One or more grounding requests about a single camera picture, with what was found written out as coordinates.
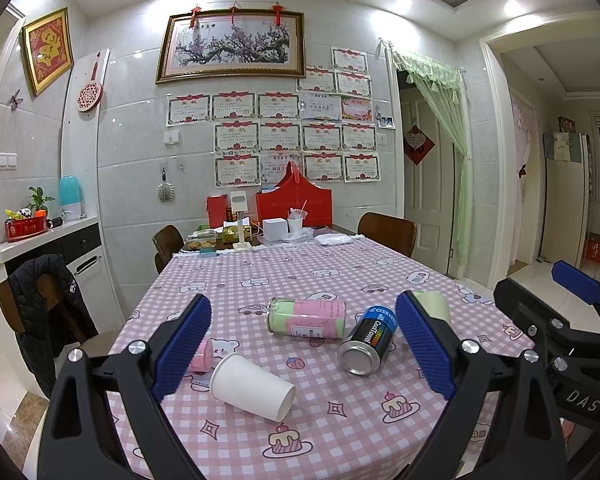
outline black can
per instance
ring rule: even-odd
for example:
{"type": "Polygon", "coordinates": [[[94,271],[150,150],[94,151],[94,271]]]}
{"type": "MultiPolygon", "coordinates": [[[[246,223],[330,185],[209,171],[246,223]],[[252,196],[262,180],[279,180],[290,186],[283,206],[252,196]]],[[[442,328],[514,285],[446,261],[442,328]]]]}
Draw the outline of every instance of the black can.
{"type": "Polygon", "coordinates": [[[395,314],[387,307],[368,308],[338,348],[340,365],[356,375],[376,373],[397,327],[395,314]]]}

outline black puffer jacket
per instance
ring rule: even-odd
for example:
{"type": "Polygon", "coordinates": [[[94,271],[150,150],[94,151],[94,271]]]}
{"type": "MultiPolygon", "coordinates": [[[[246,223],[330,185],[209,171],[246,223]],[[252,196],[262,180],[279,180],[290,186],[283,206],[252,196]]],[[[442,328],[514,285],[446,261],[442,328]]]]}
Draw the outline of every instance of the black puffer jacket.
{"type": "Polygon", "coordinates": [[[22,357],[42,392],[50,397],[56,383],[54,357],[58,357],[64,345],[75,343],[76,339],[58,309],[46,310],[45,299],[36,287],[36,280],[42,274],[50,274],[58,280],[64,292],[64,305],[85,338],[98,335],[98,331],[82,300],[78,283],[60,254],[45,254],[29,260],[8,277],[25,330],[23,334],[16,334],[22,357]]]}

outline butterfly decoration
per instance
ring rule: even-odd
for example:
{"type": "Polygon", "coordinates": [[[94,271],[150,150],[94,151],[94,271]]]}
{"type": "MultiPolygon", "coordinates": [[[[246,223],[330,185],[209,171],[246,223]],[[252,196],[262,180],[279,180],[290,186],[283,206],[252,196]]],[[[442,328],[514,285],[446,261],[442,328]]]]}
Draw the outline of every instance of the butterfly decoration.
{"type": "Polygon", "coordinates": [[[18,99],[18,94],[20,93],[20,89],[18,89],[18,91],[11,96],[11,100],[9,101],[9,104],[11,105],[11,110],[17,110],[18,105],[22,104],[22,97],[20,99],[18,99]]]}

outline pink cup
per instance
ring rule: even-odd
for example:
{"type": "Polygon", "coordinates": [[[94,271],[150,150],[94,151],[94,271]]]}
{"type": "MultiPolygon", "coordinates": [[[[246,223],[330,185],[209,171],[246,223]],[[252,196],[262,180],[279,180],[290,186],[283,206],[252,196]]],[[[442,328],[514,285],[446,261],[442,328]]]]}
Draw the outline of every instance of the pink cup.
{"type": "Polygon", "coordinates": [[[189,363],[189,372],[208,372],[214,365],[214,346],[209,339],[203,339],[196,354],[189,363]]]}

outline door handle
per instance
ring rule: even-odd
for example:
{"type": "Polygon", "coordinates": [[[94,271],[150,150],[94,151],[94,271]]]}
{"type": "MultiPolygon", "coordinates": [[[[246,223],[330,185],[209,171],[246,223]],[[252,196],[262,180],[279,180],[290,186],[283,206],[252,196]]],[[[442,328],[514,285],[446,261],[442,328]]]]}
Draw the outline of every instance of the door handle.
{"type": "Polygon", "coordinates": [[[97,261],[99,259],[101,259],[102,256],[92,256],[91,258],[89,258],[86,262],[84,262],[83,264],[80,264],[76,267],[75,269],[75,275],[77,276],[78,274],[83,273],[85,270],[87,270],[89,267],[94,266],[94,264],[97,263],[97,261]]]}

